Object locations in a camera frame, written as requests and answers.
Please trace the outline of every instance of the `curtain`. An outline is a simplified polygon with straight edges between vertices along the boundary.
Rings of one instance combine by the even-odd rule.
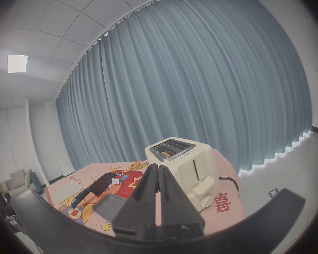
[[[299,56],[257,0],[160,0],[102,36],[59,98],[75,170],[145,160],[168,137],[210,144],[239,169],[312,125]]]

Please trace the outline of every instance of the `toaster power cord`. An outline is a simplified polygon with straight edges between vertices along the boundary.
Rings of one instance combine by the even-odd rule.
[[[235,180],[233,180],[232,178],[230,178],[230,177],[219,177],[219,180],[230,180],[230,181],[234,182],[234,184],[235,184],[236,187],[237,187],[237,191],[239,192],[238,184],[237,184],[237,182],[236,182]]]

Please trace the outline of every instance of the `white toaster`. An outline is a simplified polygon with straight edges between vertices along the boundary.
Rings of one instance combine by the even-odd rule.
[[[195,208],[201,211],[219,195],[219,177],[208,144],[167,138],[145,148],[149,164],[168,167]]]

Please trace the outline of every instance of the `ceiling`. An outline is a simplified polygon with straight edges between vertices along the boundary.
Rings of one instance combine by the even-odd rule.
[[[0,21],[0,110],[55,100],[96,37],[146,1],[17,0]],[[28,55],[26,73],[7,73],[7,55]]]

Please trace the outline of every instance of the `pink tablecloth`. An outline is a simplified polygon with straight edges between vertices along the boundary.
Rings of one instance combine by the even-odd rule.
[[[239,188],[241,188],[242,182],[229,161],[222,156],[219,151],[213,149],[213,153],[216,159],[219,177],[231,177],[237,182]],[[127,163],[91,163],[47,187],[46,195],[48,202],[53,205],[55,209],[73,219],[73,221],[85,225],[95,231],[114,236],[111,223],[99,216],[96,212],[93,212],[92,207],[109,193],[128,198],[147,167],[147,161]],[[112,185],[99,197],[95,197],[93,193],[90,193],[74,210],[71,208],[70,203],[77,194],[59,204],[56,204],[54,190],[73,180],[76,181],[82,188],[86,188],[106,172],[114,172],[119,176],[128,175],[128,177],[122,182],[122,184]],[[156,199],[156,224],[160,225],[160,194],[157,194]],[[220,181],[219,197],[217,197],[209,207],[203,209],[200,214],[205,220],[205,235],[226,229],[246,218],[237,188],[233,182],[228,180]]]

